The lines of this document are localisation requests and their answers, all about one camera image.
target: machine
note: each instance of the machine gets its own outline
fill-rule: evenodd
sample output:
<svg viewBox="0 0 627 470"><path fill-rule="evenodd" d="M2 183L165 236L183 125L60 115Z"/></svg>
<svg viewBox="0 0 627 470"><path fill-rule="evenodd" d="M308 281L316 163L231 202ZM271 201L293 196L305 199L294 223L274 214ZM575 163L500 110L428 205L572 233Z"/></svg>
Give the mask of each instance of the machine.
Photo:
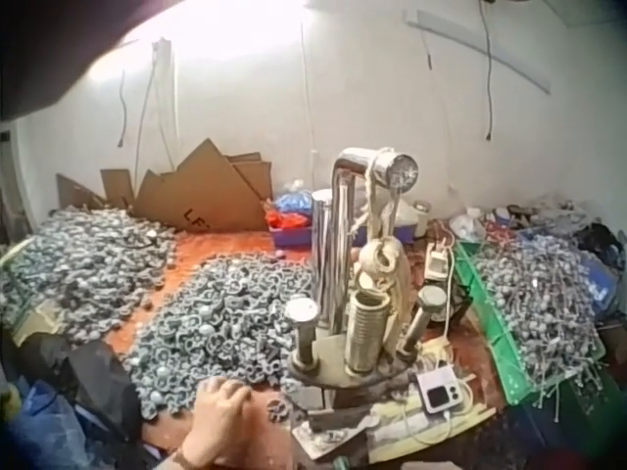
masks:
<svg viewBox="0 0 627 470"><path fill-rule="evenodd" d="M289 371L310 389L319 388L322 395L311 406L299 403L312 432L359 427L382 392L392 390L394 384L406 387L416 345L431 315L441 311L447 299L442 289L429 286L440 292L419 296L419 309L412 315L410 276L396 275L395 267L385 262L381 269L389 267L391 283L382 289L360 286L350 259L356 177L400 195L415 184L418 165L392 150L346 149L333 167L331 194L314 197L314 299L294 299L285 311L297 336ZM385 247L400 250L397 258L407 261L402 245L390 235L381 235ZM378 241L369 240L362 254L372 246L383 246L376 245ZM396 268L404 268L403 263L399 261ZM408 262L405 269L409 272Z"/></svg>

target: power strip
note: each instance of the power strip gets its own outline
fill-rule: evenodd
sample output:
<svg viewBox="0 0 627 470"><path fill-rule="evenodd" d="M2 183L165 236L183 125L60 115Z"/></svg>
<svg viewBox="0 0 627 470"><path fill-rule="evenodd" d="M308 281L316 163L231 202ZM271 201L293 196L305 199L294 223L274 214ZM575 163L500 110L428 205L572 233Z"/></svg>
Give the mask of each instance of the power strip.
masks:
<svg viewBox="0 0 627 470"><path fill-rule="evenodd" d="M448 277L449 257L446 249L429 243L424 258L424 278L430 281L446 281Z"/></svg>

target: wrist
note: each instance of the wrist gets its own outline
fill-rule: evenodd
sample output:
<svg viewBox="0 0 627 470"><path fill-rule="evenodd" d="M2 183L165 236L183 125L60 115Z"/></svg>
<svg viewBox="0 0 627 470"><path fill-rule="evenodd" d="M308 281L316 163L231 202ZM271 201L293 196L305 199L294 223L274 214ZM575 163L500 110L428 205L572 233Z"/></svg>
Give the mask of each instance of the wrist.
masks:
<svg viewBox="0 0 627 470"><path fill-rule="evenodd" d="M204 443L189 434L179 448L185 460L196 468L204 468L213 463L217 458L217 452L213 447L206 445L207 437L204 437L203 440L205 441Z"/></svg>

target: hand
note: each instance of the hand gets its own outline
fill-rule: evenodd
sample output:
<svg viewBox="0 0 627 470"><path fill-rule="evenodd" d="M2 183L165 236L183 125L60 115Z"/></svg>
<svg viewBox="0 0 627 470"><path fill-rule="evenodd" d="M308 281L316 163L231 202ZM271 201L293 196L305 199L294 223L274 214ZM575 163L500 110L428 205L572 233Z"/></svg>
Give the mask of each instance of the hand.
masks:
<svg viewBox="0 0 627 470"><path fill-rule="evenodd" d="M360 251L361 248L352 248L351 249L351 262L357 262L360 260Z"/></svg>
<svg viewBox="0 0 627 470"><path fill-rule="evenodd" d="M242 407L251 389L236 380L212 377L196 392L194 422L180 450L191 464L204 467L212 463L231 441Z"/></svg>

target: white wall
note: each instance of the white wall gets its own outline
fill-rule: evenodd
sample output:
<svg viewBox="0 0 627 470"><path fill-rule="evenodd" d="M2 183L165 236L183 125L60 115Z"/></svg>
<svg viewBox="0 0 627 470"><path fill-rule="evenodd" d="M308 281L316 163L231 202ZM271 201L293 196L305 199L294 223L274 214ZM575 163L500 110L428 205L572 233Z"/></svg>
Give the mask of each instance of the white wall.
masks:
<svg viewBox="0 0 627 470"><path fill-rule="evenodd" d="M250 8L197 15L200 25L188 23L172 39L177 163L209 136L226 154L261 151L273 162L276 189L294 178L320 187L343 148L392 146L418 159L421 174L411 195L431 201L438 214L461 203L495 206L562 190L591 200L612 226L627 228L621 204L627 38L619 25L568 29L540 1L486 7L493 42L548 79L552 90L546 95L495 64L495 127L486 142L487 58L426 34L430 71L419 31L402 22L403 9L419 8L483 34L476 0L311 3L316 8L303 19L311 126L298 18L278 10L264 17ZM150 47L140 42L108 56L134 55L124 85L128 129L121 149L120 66L112 66L109 78L86 75L57 105L18 121L38 219L54 207L56 172L102 191L99 168L133 170ZM140 178L149 167L169 169L156 110L152 99ZM171 117L163 109L162 116ZM173 135L170 125L167 134Z"/></svg>

